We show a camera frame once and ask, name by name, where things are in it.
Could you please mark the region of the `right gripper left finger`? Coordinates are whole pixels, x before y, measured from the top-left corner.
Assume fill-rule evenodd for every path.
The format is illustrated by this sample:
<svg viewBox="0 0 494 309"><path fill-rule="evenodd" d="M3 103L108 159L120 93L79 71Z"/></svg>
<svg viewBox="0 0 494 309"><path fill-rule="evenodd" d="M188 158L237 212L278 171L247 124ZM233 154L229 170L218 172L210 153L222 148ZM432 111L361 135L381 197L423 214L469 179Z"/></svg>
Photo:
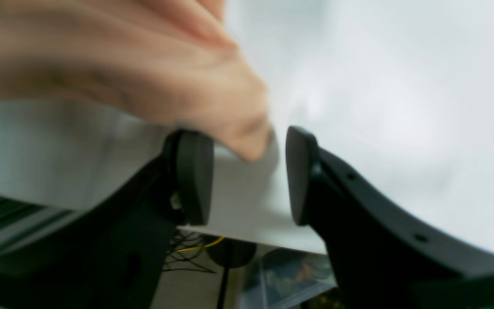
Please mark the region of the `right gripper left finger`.
<svg viewBox="0 0 494 309"><path fill-rule="evenodd" d="M177 227L206 225L214 142L192 131L93 209L0 198L0 307L147 309Z"/></svg>

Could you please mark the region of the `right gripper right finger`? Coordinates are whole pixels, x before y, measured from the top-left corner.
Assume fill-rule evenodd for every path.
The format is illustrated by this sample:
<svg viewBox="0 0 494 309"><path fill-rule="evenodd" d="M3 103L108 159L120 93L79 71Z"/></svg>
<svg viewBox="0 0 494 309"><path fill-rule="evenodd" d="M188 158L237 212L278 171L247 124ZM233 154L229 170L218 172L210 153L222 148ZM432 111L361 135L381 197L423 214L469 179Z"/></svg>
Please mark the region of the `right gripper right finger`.
<svg viewBox="0 0 494 309"><path fill-rule="evenodd" d="M347 309L494 309L494 254L431 227L290 126L292 216L324 242Z"/></svg>

